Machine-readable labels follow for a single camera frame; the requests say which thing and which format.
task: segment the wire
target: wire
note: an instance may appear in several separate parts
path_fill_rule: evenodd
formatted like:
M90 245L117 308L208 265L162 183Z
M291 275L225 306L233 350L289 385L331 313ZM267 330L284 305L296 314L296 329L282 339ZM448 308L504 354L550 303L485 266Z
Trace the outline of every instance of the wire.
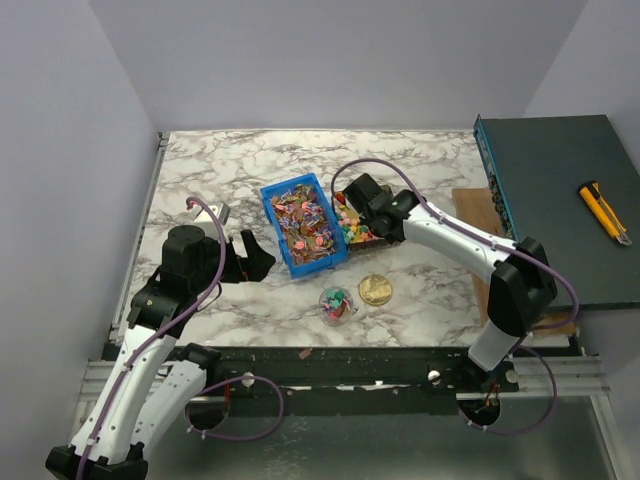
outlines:
M538 360L540 360L540 363L542 363L544 368L547 370L547 373L549 374L549 380L551 380L551 389L552 389L551 404L549 405L549 408L544 413L544 415L542 415L542 417L538 419L537 422L527 427L522 427L516 430L494 430L494 429L489 429L486 426L478 425L477 423L474 423L471 419L469 419L469 417L467 417L467 415L462 411L461 408L458 408L458 413L462 418L464 418L464 420L467 422L467 425L469 425L470 427L475 428L476 430L480 430L481 432L492 433L493 435L501 435L506 437L511 435L520 435L523 433L531 433L534 430L537 430L538 428L540 428L540 426L542 426L542 424L545 421L547 421L547 419L549 419L553 414L553 412L555 411L556 405L558 403L558 385L556 384L556 377L553 375L553 371L551 371L551 367L549 366L547 361L544 358L542 358L542 356L532 348L523 347L523 346L520 346L519 348L521 350L524 350L525 352L530 353L531 355L536 357Z
M220 295L222 295L222 284L218 283L218 294L216 295L216 298L214 298L213 300L211 300L209 303L207 303L204 307L200 307L198 310L196 310L196 313L200 313L203 310L206 310L207 308L209 308L209 305L211 305L213 302L215 302L217 299L220 298Z
M488 407L489 406L489 398L491 398L491 394L493 393L494 390L496 390L496 388L498 388L498 382L493 382L493 385L491 385L491 390L489 390L489 393L487 393L487 396L484 398L484 404Z
M220 223L216 215L211 211L211 209L205 202L203 202L197 197L188 197L186 202L187 202L187 210L190 210L194 204L200 205L202 209L205 212L207 212L207 214L211 217L211 220L213 221L213 224L216 227L218 238L224 238L224 231L222 230L222 224ZM189 318L192 314L194 314L198 309L198 307L202 305L202 303L207 299L207 297L209 297L209 295L211 295L211 292L213 292L213 289L215 288L215 286L220 281L220 278L222 277L222 272L224 271L224 261L226 258L226 253L227 253L227 246L225 245L225 242L220 242L220 262L218 263L218 270L216 270L216 274L214 275L213 280L211 280L211 283L209 284L207 289L202 293L200 298L196 300L193 303L193 305L187 308L184 312L182 312L176 318L174 318L169 323L167 323L164 327L160 328L157 332L151 335L145 342L143 342L138 348L136 348L131 353L131 356L129 357L129 359L124 363L124 368L116 377L116 380L113 383L113 386L111 387L111 391L107 395L107 398L104 402L102 411L100 412L100 415L96 419L96 423L93 427L93 430L89 434L88 440L90 441L87 442L87 445L84 448L84 451L82 452L82 456L80 457L80 462L78 463L78 470L76 471L76 480L83 480L84 469L87 464L89 454L91 453L91 446L95 443L96 439L98 438L100 429L102 428L102 425L104 424L104 421L107 418L107 415L109 414L109 410L111 409L111 406L113 405L116 395L120 390L122 382L124 382L125 377L133 368L133 364L138 359L138 357L142 355L142 353L153 342L155 342L158 338L162 337L165 333L167 333L177 324L179 324L180 322L184 321L185 319Z
M264 438L268 435L271 435L279 426L280 423L282 423L282 419L284 418L284 397L282 396L282 392L280 391L280 388L278 388L278 386L271 380L269 380L268 378L265 377L258 377L258 376L245 376L245 377L234 377L234 378L229 378L228 380L224 380L220 383L216 383L215 385L212 385L211 387L207 387L204 390L202 390L197 396L201 396L201 395L205 395L213 390L216 390L220 387L224 387L225 385L229 385L231 383L236 383L236 382L241 382L242 380L247 380L247 379L251 379L251 380L257 380L259 382L264 382L267 385L269 385L278 395L278 401L279 401L279 409L278 409L278 417L276 418L276 421L273 423L273 425L271 425L268 429L266 429L264 432L258 433L256 435L248 435L248 436L242 436L242 437L236 437L236 436L231 436L231 435L225 435L222 433L215 433L214 431L211 430L198 430L196 427L193 426L193 423L191 422L191 419L189 418L189 414L185 411L185 418L187 419L187 422L189 423L189 429L187 430L187 432L191 432L194 431L196 433L199 433L200 435L203 436L207 436L210 438L217 438L219 440L228 440L228 441L232 441L232 442L251 442L253 440L259 440L261 438Z
M540 270L548 273L549 275L554 277L560 284L562 284L562 286L567 290L567 293L569 294L569 297L571 298L571 302L572 302L571 312L569 313L569 316L567 316L567 318L564 319L563 321L555 323L555 324L552 324L552 325L537 325L537 326L535 326L533 328L534 330L549 330L549 329L552 329L552 328L564 327L565 325L570 324L571 322L573 322L576 319L576 317L578 316L578 310L580 309L580 302L578 300L578 294L576 293L575 289L573 288L573 286L569 283L569 281L566 278L564 278L560 273L558 273L556 270L551 268L549 265L546 265L546 264L542 263L540 260L538 260L536 258L533 258L530 255L527 255L526 253L521 252L520 250L516 250L515 248L506 247L504 245L499 245L499 244L495 244L494 245L490 240L484 238L482 235L478 235L477 233L475 233L475 232L473 232L471 230L468 230L465 227L463 227L461 225L458 225L457 223L452 222L451 220L449 220L446 217L441 217L441 215L427 203L425 198L420 194L420 192L418 191L418 188L409 179L409 177L407 177L407 175L405 175L405 173L402 170L400 170L398 167L396 167L395 165L393 165L390 162L387 162L386 160L380 160L378 158L361 158L361 159L358 159L358 160L353 160L351 162L347 162L342 167L340 167L336 171L336 173L333 175L333 178L331 179L331 208L332 209L335 209L333 200L334 200L334 197L335 197L336 178L338 178L338 175L341 172L343 172L344 170L346 170L349 167L352 167L353 165L357 165L358 163L379 163L380 165L385 165L385 166L391 168L398 175L400 175L400 177L405 181L407 186L411 189L411 191L418 198L418 201L424 207L424 209L431 216L437 218L438 221L441 221L442 223L444 223L445 225L449 226L453 230L455 230L455 231L457 231L459 233L462 233L463 235L466 235L467 237L477 241L478 243L481 243L481 244L486 245L488 247L495 248L496 250L499 250L499 251L504 252L504 253L508 253L510 255L515 255L516 257L519 257L519 258L522 258L523 260L526 260L527 262L533 264L534 266L536 266Z

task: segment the blue edge of box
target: blue edge of box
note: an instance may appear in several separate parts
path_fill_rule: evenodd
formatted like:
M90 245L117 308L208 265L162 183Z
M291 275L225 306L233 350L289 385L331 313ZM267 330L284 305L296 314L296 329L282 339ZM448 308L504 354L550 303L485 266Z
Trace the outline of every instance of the blue edge of box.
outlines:
M276 221L276 212L271 206L271 199L273 197L276 195L282 195L287 190L294 189L297 185L313 186L313 190L316 193L316 203L320 205L325 212L325 216L329 223L329 229L333 234L334 246L336 248L336 253L333 255L299 266L295 266L293 264L293 258L291 258L291 255L289 254L284 234L282 233L280 225L278 225L278 222ZM280 248L282 258L289 267L289 272L291 272L292 278L304 277L306 275L319 272L320 270L334 267L347 260L347 244L344 241L342 229L340 228L338 219L331 208L331 204L322 191L322 187L320 186L320 182L318 182L318 177L316 177L315 173L307 173L306 175L292 178L291 180L285 180L284 182L261 188L260 194L262 195L262 204L264 205L264 211L267 214L269 223L275 227L276 233L278 234L278 247Z
M484 173L487 177L487 180L491 178L491 174L495 175L496 182L498 183L498 189L500 190L500 194L502 195L504 207L507 212L507 219L509 221L509 225L511 226L511 233L513 234L513 239L518 242L520 241L520 237L518 236L518 232L516 230L516 224L513 221L513 215L511 214L511 208L509 207L509 203L506 201L507 196L504 193L504 188L502 187L502 180L500 179L500 175L498 174L498 169L496 168L496 164L493 160L493 152L491 151L491 145L489 143L489 138L487 136L487 132L485 131L484 125L482 123L482 118L478 115L476 118L476 122L473 124L473 136L476 139L476 145L478 146L478 152L480 152L480 158L482 159L482 166L484 167Z

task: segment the gray floor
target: gray floor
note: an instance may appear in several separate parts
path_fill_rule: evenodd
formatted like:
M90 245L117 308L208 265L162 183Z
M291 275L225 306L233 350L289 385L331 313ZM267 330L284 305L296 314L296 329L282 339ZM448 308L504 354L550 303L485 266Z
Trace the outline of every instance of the gray floor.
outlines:
M512 400L498 421L524 425L548 400ZM269 419L230 419L225 433L257 432ZM539 431L482 434L460 417L289 417L253 443L202 441L180 418L150 459L147 478L278 480L614 479L588 398L561 400Z

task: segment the yellow utility knife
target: yellow utility knife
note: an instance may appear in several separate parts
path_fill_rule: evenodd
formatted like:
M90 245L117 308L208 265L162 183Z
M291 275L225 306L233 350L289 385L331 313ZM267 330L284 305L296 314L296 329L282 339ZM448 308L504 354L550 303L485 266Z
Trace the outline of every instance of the yellow utility knife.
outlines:
M615 238L621 245L631 245L631 239L625 233L627 229L600 194L598 182L592 180L583 183L578 187L578 193L611 238Z

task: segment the gold coin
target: gold coin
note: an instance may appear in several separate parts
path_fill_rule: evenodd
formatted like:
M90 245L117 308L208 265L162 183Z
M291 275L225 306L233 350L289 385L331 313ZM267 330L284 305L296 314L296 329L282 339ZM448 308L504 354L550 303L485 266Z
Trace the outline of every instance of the gold coin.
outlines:
M387 303L393 294L391 282L377 273L364 277L358 291L362 300L375 307Z

